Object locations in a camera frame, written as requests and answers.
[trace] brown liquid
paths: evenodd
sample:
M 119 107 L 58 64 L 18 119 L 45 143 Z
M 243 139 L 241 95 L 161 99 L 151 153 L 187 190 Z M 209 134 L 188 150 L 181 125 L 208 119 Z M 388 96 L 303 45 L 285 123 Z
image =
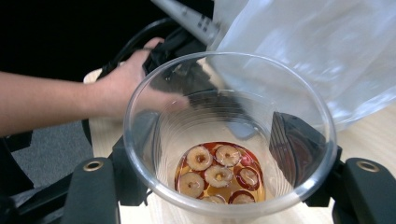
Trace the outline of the brown liquid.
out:
M 259 165 L 259 162 L 257 161 L 257 158 L 247 149 L 237 146 L 235 144 L 231 143 L 226 143 L 226 142 L 211 142 L 211 143 L 204 143 L 199 146 L 205 147 L 210 154 L 213 156 L 213 161 L 211 166 L 215 165 L 221 165 L 220 163 L 217 162 L 216 160 L 216 150 L 224 145 L 232 146 L 235 147 L 240 155 L 241 159 L 240 161 L 233 167 L 228 167 L 229 170 L 233 172 L 233 179 L 231 182 L 226 186 L 222 188 L 215 188 L 208 184 L 205 181 L 205 171 L 194 171 L 190 168 L 190 166 L 187 164 L 187 154 L 189 153 L 190 150 L 187 150 L 187 152 L 182 156 L 176 170 L 175 174 L 175 189 L 179 189 L 179 179 L 182 175 L 186 174 L 187 172 L 195 172 L 196 174 L 200 175 L 204 182 L 204 191 L 201 193 L 200 196 L 197 197 L 197 199 L 203 199 L 204 197 L 207 196 L 220 196 L 222 199 L 225 200 L 226 203 L 231 203 L 235 197 L 240 195 L 241 193 L 250 195 L 250 197 L 254 198 L 254 202 L 262 202 L 265 200 L 265 191 L 264 191 L 264 184 L 263 184 L 263 179 L 262 179 L 262 169 L 261 166 Z M 250 186 L 249 184 L 244 183 L 244 179 L 241 178 L 241 170 L 247 168 L 249 169 L 250 174 L 255 174 L 258 178 L 258 183 L 254 186 Z

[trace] gray carpet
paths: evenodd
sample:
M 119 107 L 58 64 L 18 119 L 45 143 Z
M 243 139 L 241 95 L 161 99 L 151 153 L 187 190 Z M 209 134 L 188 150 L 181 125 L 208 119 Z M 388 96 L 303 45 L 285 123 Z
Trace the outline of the gray carpet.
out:
M 34 130 L 32 144 L 12 155 L 35 188 L 71 174 L 80 162 L 93 157 L 80 122 Z

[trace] wooden table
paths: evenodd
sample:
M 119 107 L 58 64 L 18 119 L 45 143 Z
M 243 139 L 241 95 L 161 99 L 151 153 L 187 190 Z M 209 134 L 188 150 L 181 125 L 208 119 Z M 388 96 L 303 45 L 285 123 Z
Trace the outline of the wooden table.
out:
M 95 81 L 100 71 L 86 76 L 85 82 Z M 90 119 L 93 155 L 107 157 L 122 136 L 122 120 Z M 396 176 L 396 104 L 390 105 L 351 125 L 337 134 L 337 144 L 343 148 L 342 161 L 347 158 L 364 158 L 376 161 Z M 332 223 L 332 204 L 326 208 L 309 208 L 299 203 L 290 209 L 254 223 Z M 148 197 L 148 206 L 120 208 L 121 223 L 180 223 L 174 220 L 172 206 L 155 194 Z

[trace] clear plastic cup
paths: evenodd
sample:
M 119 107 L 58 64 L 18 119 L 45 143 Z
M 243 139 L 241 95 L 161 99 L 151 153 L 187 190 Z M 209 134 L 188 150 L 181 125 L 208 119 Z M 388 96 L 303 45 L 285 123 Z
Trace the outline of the clear plastic cup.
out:
M 321 150 L 271 152 L 274 112 L 313 127 L 323 136 Z M 207 142 L 230 142 L 253 152 L 263 171 L 264 202 L 207 203 L 175 190 L 179 160 Z M 242 222 L 305 200 L 323 183 L 336 157 L 332 117 L 318 93 L 281 63 L 234 52 L 187 55 L 149 74 L 129 104 L 124 144 L 142 181 L 186 216 Z

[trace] plastic sheet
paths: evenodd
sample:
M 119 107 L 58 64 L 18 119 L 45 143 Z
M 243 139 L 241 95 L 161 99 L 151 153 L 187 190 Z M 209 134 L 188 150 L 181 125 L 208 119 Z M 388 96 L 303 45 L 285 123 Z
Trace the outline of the plastic sheet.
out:
M 215 0 L 214 22 L 209 49 L 293 69 L 319 91 L 337 131 L 396 101 L 393 0 Z

